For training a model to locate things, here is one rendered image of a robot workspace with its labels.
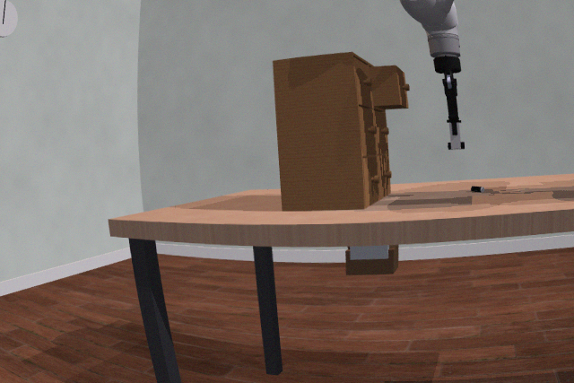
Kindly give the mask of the brown wooden chest of drawers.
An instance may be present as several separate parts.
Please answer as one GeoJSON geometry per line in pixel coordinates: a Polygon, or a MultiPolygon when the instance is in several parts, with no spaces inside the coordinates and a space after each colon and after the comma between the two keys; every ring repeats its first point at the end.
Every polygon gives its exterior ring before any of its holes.
{"type": "MultiPolygon", "coordinates": [[[[365,209],[359,106],[353,52],[273,61],[283,212],[365,209]]],[[[359,105],[360,104],[360,105],[359,105]]],[[[380,109],[380,110],[378,110],[380,109]]],[[[386,153],[387,152],[387,153],[386,153]]]]}

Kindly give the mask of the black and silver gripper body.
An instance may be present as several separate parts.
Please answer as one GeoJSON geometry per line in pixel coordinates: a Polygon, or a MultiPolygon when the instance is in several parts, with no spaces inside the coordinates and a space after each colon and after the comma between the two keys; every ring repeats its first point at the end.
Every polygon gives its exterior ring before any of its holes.
{"type": "Polygon", "coordinates": [[[447,80],[447,75],[450,75],[450,80],[454,81],[453,74],[451,73],[461,72],[460,59],[458,57],[435,57],[433,61],[435,72],[444,74],[445,80],[447,80]]]}

